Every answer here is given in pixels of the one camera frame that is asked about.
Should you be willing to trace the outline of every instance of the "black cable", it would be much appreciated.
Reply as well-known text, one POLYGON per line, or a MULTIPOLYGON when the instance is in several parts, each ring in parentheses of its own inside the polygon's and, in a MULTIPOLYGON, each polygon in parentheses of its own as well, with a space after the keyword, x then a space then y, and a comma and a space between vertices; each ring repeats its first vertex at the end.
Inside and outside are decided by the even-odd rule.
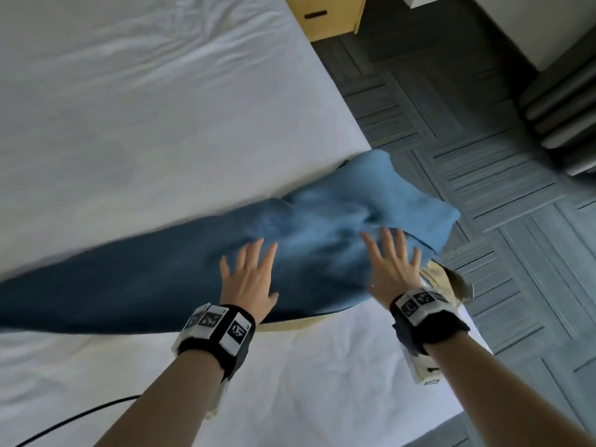
POLYGON ((45 436, 48 433, 51 433, 52 431, 57 430, 58 428, 65 426, 66 424, 69 424, 71 422, 74 422, 75 420, 80 419, 81 417, 85 417, 86 415, 89 415, 91 413, 94 413, 95 411, 99 411, 100 409, 108 408, 109 406, 117 405, 118 403, 124 403, 124 402, 130 401, 130 400, 136 400, 139 397, 140 397, 140 395, 132 395, 130 397, 121 398, 119 400, 114 400, 112 402, 104 403, 103 405, 99 405, 99 406, 96 406, 94 408, 88 409, 87 411, 85 411, 83 413, 79 413, 77 415, 73 415, 72 417, 70 417, 70 418, 68 418, 66 420, 63 420, 62 422, 59 422, 56 425, 52 425, 50 428, 47 428, 44 431, 39 432, 35 436, 31 436, 29 439, 24 440, 22 443, 16 445, 15 447, 24 447, 27 444, 31 444, 34 440, 37 440, 40 437, 45 436))

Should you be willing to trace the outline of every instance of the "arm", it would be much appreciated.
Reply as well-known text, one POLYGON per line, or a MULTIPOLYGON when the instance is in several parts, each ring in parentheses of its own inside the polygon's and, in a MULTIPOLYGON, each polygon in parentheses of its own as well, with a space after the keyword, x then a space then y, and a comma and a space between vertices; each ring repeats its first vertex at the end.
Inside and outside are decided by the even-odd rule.
MULTIPOLYGON (((277 243, 264 254, 263 239, 245 245, 231 275, 222 257, 220 304, 235 305, 263 321, 277 302, 269 296, 271 268, 277 243)), ((210 353, 181 353, 139 399, 101 437, 95 447, 190 447, 224 377, 224 370, 210 353)))
MULTIPOLYGON (((369 292, 386 309, 399 295, 420 287, 420 251, 411 262, 405 235, 395 242, 382 229, 383 255, 366 233, 372 266, 369 292)), ((584 431, 558 413, 492 354, 461 331, 449 339, 424 344, 449 382, 464 410, 490 447, 560 446, 596 447, 584 431)))

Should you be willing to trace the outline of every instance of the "white bed sheet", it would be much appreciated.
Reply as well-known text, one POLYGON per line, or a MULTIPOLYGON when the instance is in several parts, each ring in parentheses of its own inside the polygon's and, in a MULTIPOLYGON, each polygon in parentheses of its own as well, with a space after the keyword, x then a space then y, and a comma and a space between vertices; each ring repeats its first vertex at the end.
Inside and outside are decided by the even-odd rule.
MULTIPOLYGON (((4 275, 369 149, 284 0, 0 0, 0 55, 4 275)), ((1 334, 0 445, 142 392, 174 337, 1 334)), ((126 407, 33 445, 90 446, 126 407)), ((412 382, 368 302, 258 334, 196 445, 397 447, 460 411, 446 385, 412 382)))

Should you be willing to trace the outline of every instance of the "folded garment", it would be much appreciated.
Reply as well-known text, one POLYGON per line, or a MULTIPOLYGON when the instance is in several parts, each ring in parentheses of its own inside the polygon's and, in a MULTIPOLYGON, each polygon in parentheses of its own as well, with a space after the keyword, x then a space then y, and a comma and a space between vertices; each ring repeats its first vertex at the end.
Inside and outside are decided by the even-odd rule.
POLYGON ((0 327, 133 334, 180 330, 198 306, 217 303, 219 260, 230 264, 260 237, 279 247, 266 322, 323 315, 368 298, 360 231, 406 232, 426 263, 459 213, 403 180, 386 152, 369 151, 282 198, 114 241, 0 283, 0 327))

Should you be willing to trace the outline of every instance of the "wooden nightstand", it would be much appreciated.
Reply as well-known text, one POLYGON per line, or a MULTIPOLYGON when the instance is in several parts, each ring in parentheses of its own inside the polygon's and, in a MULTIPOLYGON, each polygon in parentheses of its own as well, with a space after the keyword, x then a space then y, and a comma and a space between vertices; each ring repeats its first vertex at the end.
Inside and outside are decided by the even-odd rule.
POLYGON ((356 33, 366 0, 286 0, 311 42, 356 33))

